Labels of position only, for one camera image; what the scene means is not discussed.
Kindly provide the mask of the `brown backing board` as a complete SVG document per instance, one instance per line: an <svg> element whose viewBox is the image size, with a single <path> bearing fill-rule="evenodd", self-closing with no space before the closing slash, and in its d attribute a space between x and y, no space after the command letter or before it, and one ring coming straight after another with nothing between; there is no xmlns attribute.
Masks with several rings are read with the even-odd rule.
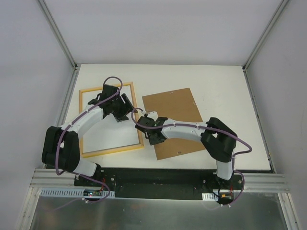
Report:
<svg viewBox="0 0 307 230"><path fill-rule="evenodd" d="M189 88L151 94L142 97L146 111L156 111L160 117L177 121L201 122L202 117ZM205 147L192 140L167 139L154 146L158 160L204 150Z"/></svg>

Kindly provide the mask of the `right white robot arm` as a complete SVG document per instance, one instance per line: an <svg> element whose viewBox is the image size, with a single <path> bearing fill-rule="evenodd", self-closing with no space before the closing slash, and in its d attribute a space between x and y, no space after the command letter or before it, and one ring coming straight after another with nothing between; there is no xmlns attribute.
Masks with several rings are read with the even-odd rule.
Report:
<svg viewBox="0 0 307 230"><path fill-rule="evenodd" d="M201 143L209 155L216 160L216 184L227 189L233 183L232 155L236 147L237 134L216 117L206 123L176 121L166 117L157 119L142 116L135 128L145 134L150 145L178 138Z"/></svg>

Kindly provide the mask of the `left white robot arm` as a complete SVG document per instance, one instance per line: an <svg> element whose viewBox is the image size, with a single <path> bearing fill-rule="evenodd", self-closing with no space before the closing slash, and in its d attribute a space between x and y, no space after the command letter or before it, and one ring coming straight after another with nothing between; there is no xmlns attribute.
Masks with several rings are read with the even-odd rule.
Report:
<svg viewBox="0 0 307 230"><path fill-rule="evenodd" d="M83 135L106 116L113 115L117 122L128 120L133 105L119 87L104 85L102 92L87 103L87 106L72 121L62 126L50 126L46 131L42 162L63 171L85 175L90 186L101 182L100 166L85 160L80 154L79 142Z"/></svg>

